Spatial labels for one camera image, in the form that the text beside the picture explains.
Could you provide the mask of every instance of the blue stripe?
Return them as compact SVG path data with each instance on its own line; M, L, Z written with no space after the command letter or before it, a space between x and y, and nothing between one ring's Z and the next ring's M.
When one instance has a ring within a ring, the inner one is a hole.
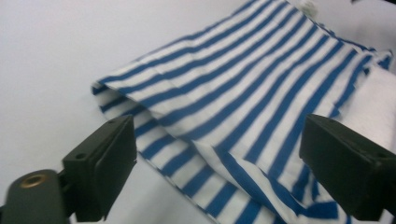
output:
M121 115L122 116L125 116L125 115L137 116L138 114L142 113L145 110L147 110L147 109L145 107L143 107L142 105L137 105L134 108L123 112Z
M334 109L330 114L330 117L335 117L339 113L339 107L344 104L344 102L347 100L347 98L351 95L351 93L355 90L354 84L356 83L356 80L363 68L364 65L366 65L370 60L372 56L367 55L364 57L364 59L361 60L361 62L356 66L355 70L352 73L352 76L350 80L348 81L346 85L346 89L344 93L341 95L340 99L337 101L337 103L334 104ZM293 186L292 193L297 199L302 199L304 197L304 188L308 184L308 179L310 173L306 170L307 167L304 166L303 171L300 173L299 178L296 182L296 184ZM317 180L314 181L311 189L311 196L312 200L314 201L318 197L318 182Z
M236 162L235 158L228 153L217 153L225 168L233 176L238 184L250 195L251 198L257 202L265 205L271 212L279 216L271 201L262 192L256 182L249 176L249 174ZM279 184L275 179L262 173L262 178L267 178L270 181L272 190L279 198L279 200L290 208L296 216L304 215L306 217L320 217L320 218L337 218L337 206L335 203L315 203L307 208L302 207L291 196L289 191Z
M287 224L281 217L276 217L273 224Z
M134 133L136 136L142 136L145 133L148 133L152 129L158 127L158 122L156 119L151 119L146 123L140 125L138 128L135 128Z
M210 46L220 42L223 38L227 37L229 34L232 34L233 32L239 30L242 27L245 27L249 22L253 21L258 15L260 15L262 13L263 10L265 10L266 7L268 7L270 4L272 3L272 1L267 1L263 6L261 6L259 9L257 9L252 15L250 15L249 17L247 17L246 19L238 22L236 25L234 25L231 28L228 28L225 31L221 31L221 33L219 33L218 35L215 35L213 37L211 37L209 40L207 40L205 43L199 45L199 46L193 46L193 47L187 47L187 48L183 48L183 49L179 49L175 52L172 52L169 55L166 55L164 57L162 57L161 59L157 59L157 60L153 60L149 63L142 63L140 64L140 66L136 67L135 69L121 75L121 76L116 76L116 77L105 77L104 79L102 79L100 82L101 83L106 83L106 82L111 82L111 81L118 81L118 80L124 80L127 79L133 75L139 74L141 72L143 72L144 70L150 68L150 67L154 67L158 64L161 63L168 63L178 57L181 57L185 54L188 53L194 53L197 52L201 49L206 49L209 48ZM193 36L193 37L188 37L188 38L183 38L182 40L191 40L197 37L200 37L201 35L206 34L209 30L205 30L204 32L202 32L199 35Z
M209 179L210 176L214 174L212 168L209 165L206 165L204 168L198 172L197 175L193 179L183 187L183 192L192 198L195 193L204 185L204 183Z
M154 85L155 83L158 83L160 81L169 82L168 81L169 79L185 75L186 73L188 73L191 69L193 69L195 67L206 65L207 63L211 63L211 62L215 61L217 58L219 58L219 57L223 56L224 54L230 52L234 48L240 46L243 42L247 41L253 35L257 34L257 32L259 32L260 29L263 29L263 27L265 27L265 25L268 22L270 22L272 20L272 18L281 9L285 8L286 4L287 3L284 2L284 4L281 4L280 6L278 6L276 8L276 10L268 18L266 18L266 20L264 20L260 25L258 25L254 30L250 31L249 33L245 34L244 36L238 37L236 39L236 41L234 41L231 45L227 46L226 48L221 49L221 50L219 50L217 52L214 52L214 53L210 54L209 56L207 56L206 58L203 58L201 60L193 60L190 63L184 64L183 66L181 66L179 68L176 68L176 69L174 69L172 71L166 72L164 74L158 74L158 75L152 77L151 79L149 79L148 81L145 81L145 82L140 83L138 85L134 85L134 86L131 86L131 87L119 88L119 91L122 92L123 94L128 94L128 93L131 93L133 91L141 91L141 90L145 89L146 87ZM289 19L290 18L285 17L284 22L286 22ZM142 104L145 104L146 106L152 106L152 105L155 105L155 104L159 103L160 101L163 101L163 100L166 100L166 99L170 99L172 97L176 97L176 96L178 96L180 94L185 94L188 91L194 90L195 88L199 87L203 83L206 83L206 82L212 80L213 78L217 77L219 74L224 74L227 70L232 68L234 65L236 65L239 62L241 62L245 57L247 57L250 53L252 53L255 49L257 49L260 45L265 43L265 40L266 39L263 39L259 43L255 43L249 49L245 50L242 53L239 53L238 55L233 57L230 61L228 61L226 64L224 64L224 65L220 66L219 68L217 68L215 71L213 71L213 72L211 72L209 74L202 74L201 76L196 78L194 81L186 84L183 87L172 88L169 91L157 93L157 94L149 97L148 99L143 100Z
M352 218L350 216L346 217L346 224L352 224Z
M353 45L353 46L355 46L355 47L358 47L358 48L360 48L361 50L367 50L367 51L371 51L371 52L375 52L376 50L375 49L373 49L373 48L366 48L365 46L363 46L363 45L361 45L361 44L358 44L358 43L356 43L356 42L353 42L353 41L351 41L351 40L347 40L347 39L344 39L344 38L341 38L341 37L339 37L339 36L337 36L336 34L335 34L335 32L334 31L332 31L332 30L329 30L324 24L322 24L322 23L316 23L316 22L314 22L314 24L316 24L318 27L320 27L324 32L326 32L328 35L330 35L331 37L333 37L333 38L335 38L335 39L337 39L337 40L339 40L339 41L341 41L341 42L345 42L345 43L347 43L347 44L349 44L349 45Z
M263 111L263 109L268 105L271 99L274 97L276 91L278 91L280 85L287 78L288 75L292 74L294 68L298 65L306 62L312 55L319 50L325 42L329 39L326 35L323 36L319 42L309 50L304 56L302 56L296 63L294 63L290 68L288 68L283 74L279 76L271 89L265 94L264 98L260 99L260 102L250 111L247 112L245 118L239 123L239 125L230 133L228 136L216 145L216 149L228 150L233 147L235 143L239 141L242 137L242 133L248 130L249 126L256 120L257 116Z
M389 70L392 60L393 60L393 53L392 51L390 51L390 55L385 59L381 60L381 62L379 62L378 65L384 68L385 70Z
M155 156L155 154L159 153L167 145L175 142L175 140L176 139L172 135L167 134L166 136L153 141L141 152L141 154L145 159L150 160Z
M172 111L170 114L167 116L163 117L160 119L160 123L163 126L169 126L173 125L179 120L189 116L190 114L196 113L200 109L203 109L205 105L210 104L214 99L219 98L223 93L232 90L233 87L238 84L243 77L248 74L248 72L254 68L263 58L267 57L268 55L274 53L277 49L280 49L295 33L297 30L304 24L306 21L305 17L301 17L301 19L298 21L298 23L294 26L290 32L285 35L282 39L280 39L274 46L269 49L267 52L264 52L258 59L255 61L249 63L239 74L237 74L235 77L231 78L228 80L226 83L222 84L221 86L217 87L214 91L210 92L207 94L205 97L199 99L198 101L194 102L191 105L187 105L183 108L180 108L178 110ZM300 42L296 43L296 45L282 54L281 57L278 57L274 63L269 66L266 71L273 71L276 69L282 61L287 59L295 50L300 48L307 40L308 38L315 32L316 28L312 26L312 28L309 30L309 32L304 36L303 39L300 40ZM247 99L255 90L257 90L260 85L264 82L264 80L270 75L270 73L263 73L261 74L256 81L253 82L249 88L244 91L242 95L237 97L235 100L233 100L229 105L226 106L226 108L220 110L220 112L213 118L209 119L205 124L201 125L200 127L196 128L195 130L191 131L190 133L187 133L187 136L194 139L196 137L200 137L207 133L208 130L213 129L221 123L222 121L225 120L238 106L240 106L244 100L242 99Z
M230 16L224 18L224 19L221 20L221 21L218 21L218 22L214 23L214 24L211 25L211 26L208 26L208 27L205 28L204 30L202 30L202 31L200 31L200 32L197 32L197 33L195 33L195 34L193 34L193 35L185 35L185 36L183 36L183 37L181 37L181 38L179 38L179 39L177 39L177 40L175 40L175 41L172 41L171 43L169 43L169 44L167 44L167 45L165 45L165 46L163 46L163 47L161 47L161 48L159 48L159 49L156 49L156 50L154 50L154 51L152 51L152 52L150 52L150 53L148 53L148 54L146 54L146 55L153 54L153 53L155 53L155 52L157 52L157 51L160 51L161 49L170 48L172 45L175 45L175 44L177 44L177 43L179 43L179 42L182 42L182 41L192 41L192 40L194 40L194 39L197 39L197 38L199 38L199 37L205 35L206 33L209 33L211 30L217 28L217 27L220 26L222 23L227 22L227 21L229 21L229 20L232 20L233 17L235 17L235 16L237 16L238 14L242 13L242 12L245 11L246 9L250 9L251 5L253 5L253 3L255 3L255 2L257 2L257 1L255 1L255 0L250 1L250 2L248 2L247 4L245 4L244 6L241 6L239 9L237 9L232 15L230 15Z
M190 161L196 152L193 151L193 148L188 147L180 154L172 158L165 166L162 168L162 173L165 176L173 175L178 169L184 166L188 161Z
M235 224L253 223L257 215L260 213L261 208L262 206L259 203L250 199L242 214L235 221Z
M319 196L319 182L316 179L314 179L314 183L312 183L312 189L311 189L312 201L315 201L318 196Z
M319 62L315 63L313 66L305 70L305 72L299 77L299 79L290 88L286 96L281 100L278 109L274 115L270 118L269 122L265 125L265 128L260 133L257 141L252 146L251 150L246 155L245 159L248 161L256 162L259 155L262 153L264 147L271 139L272 133L276 128L277 124L283 119L284 115L288 111L288 108L292 101L294 100L298 91L304 86L306 81L311 78L315 72L327 61L332 58L335 53L342 47L341 43L337 43L332 50L323 57Z
M111 107L120 105L120 104L122 104L122 103L124 103L124 102L126 102L128 100L130 100L130 99L128 99L128 98L126 98L125 96L122 95L119 98L111 101L110 103L100 106L100 108L101 108L102 112L105 113Z
M273 166L270 168L268 175L278 178L283 173L283 169L290 157L291 152L294 150L295 145L297 144L297 140L301 134L301 131L304 127L305 116L307 114L313 113L317 108L318 104L324 97L324 93L327 92L337 77L342 73L342 71L348 66L348 64L352 61L352 59L357 55L355 50L349 52L349 54L345 57L345 59L334 68L331 73L327 76L325 81L320 85L320 87L312 94L312 97L309 99L308 103L303 108L303 111L300 113L299 117L295 121L293 127L291 128L288 137L283 142L282 147L277 153L277 156L273 162ZM284 111L276 111L277 115L283 115Z
M284 22L286 22L286 20L288 20L290 18L291 14L294 14L295 12L296 12L296 10L293 10L288 15L288 17L285 18ZM158 93L156 95L153 95L153 96L149 97L148 99L143 100L142 104L145 105L146 107L150 107L150 106L158 104L161 101L176 97L178 95L186 94L187 92L194 90L195 88L199 87L200 85L211 81L213 78L218 77L219 74L224 74L227 70L231 69L236 63L239 63L241 60L243 60L244 57L248 56L249 53L251 53L252 51L257 49L260 44L265 42L266 38L268 38L268 37L269 36L265 37L260 42L255 43L247 51L239 54L237 57L235 57L232 60L228 61L226 64L224 64L223 66L219 67L214 72L206 74L206 75L202 75L202 76L196 78L194 81L186 84L185 86L183 86L183 87L181 87L179 89L171 89L170 91L161 92L161 93Z
M288 52L285 52L282 57L278 58L275 63L273 63L270 67L268 67L265 72L262 72L261 75L241 94L239 95L236 99L231 101L227 106L225 106L223 109L219 111L218 114L213 116L212 118L208 119L205 123L202 125L196 127L195 129L189 131L188 133L183 134L183 136L188 136L192 139L198 139L204 136L205 134L209 133L209 131L213 130L215 127L217 127L220 123L222 123L226 118L228 118L239 106L241 106L242 103L245 102L248 97L250 97L255 90L257 90L260 85L264 82L264 80L270 75L270 72L276 69L276 67L286 58L288 58L295 50L298 48L302 47L304 43L309 39L310 36L316 31L315 27L313 27L307 34L306 36L303 37L302 40L300 40L299 43L296 44L291 50ZM244 76L245 74L248 73L248 69L250 68L250 65L248 65L238 76ZM218 95L210 96L213 99L216 99L219 97Z
M97 95L105 90L108 90L108 87L106 85L101 85L100 88L91 87L91 91L93 95Z
M299 178L294 184L291 194L294 196L294 198L300 202L303 201L304 197L304 192L305 192L305 187L308 185L309 182L309 174L310 170L307 165L304 165L303 170L300 172Z
M217 217L227 202L230 201L233 195L236 193L236 190L236 186L230 182L227 182L205 209L207 213L212 217Z

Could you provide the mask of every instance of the folded towel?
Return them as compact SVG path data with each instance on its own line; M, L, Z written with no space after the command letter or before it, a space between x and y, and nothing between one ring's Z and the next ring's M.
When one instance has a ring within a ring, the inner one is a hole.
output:
M338 223L349 219L298 158L304 118L338 115L389 58L286 1L249 1L92 92L108 118L134 115L143 158L214 221Z

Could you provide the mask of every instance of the white background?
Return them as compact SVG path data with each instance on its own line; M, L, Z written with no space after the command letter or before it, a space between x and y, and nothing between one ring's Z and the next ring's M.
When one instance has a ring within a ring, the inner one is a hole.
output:
M61 159L106 121L92 82L244 2L0 1L0 204L19 176L61 171ZM340 36L396 52L396 6L317 2L318 21ZM106 223L210 222L139 158Z

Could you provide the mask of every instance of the blue and white striped fabric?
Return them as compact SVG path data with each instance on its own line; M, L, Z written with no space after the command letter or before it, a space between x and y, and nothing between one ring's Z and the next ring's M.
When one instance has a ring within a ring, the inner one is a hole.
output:
M298 158L306 114L333 117L390 53L338 39L283 0L230 17L92 86L134 115L140 154L218 223L345 223Z

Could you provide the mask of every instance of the black plastic part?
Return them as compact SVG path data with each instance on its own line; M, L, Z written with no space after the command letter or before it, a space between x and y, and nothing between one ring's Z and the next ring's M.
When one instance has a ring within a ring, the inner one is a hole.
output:
M0 206L0 223L3 216L3 210L4 210L4 206Z
M58 174L59 181L61 183L62 194L64 196L64 208L66 215L70 217L76 212L76 207L78 206L78 198L76 190L73 185L67 182L64 170Z
M395 215L393 153L335 120L308 115L300 157L348 214L379 220L387 208Z
M57 174L41 170L15 180L8 189L1 223L69 223Z
M395 0L383 0L383 1L389 2L389 3L392 3L392 4L396 5L396 1ZM359 2L359 0L351 0L351 2L355 3L355 2Z
M136 160L131 116L105 123L63 159L64 181L72 186L77 221L108 215Z

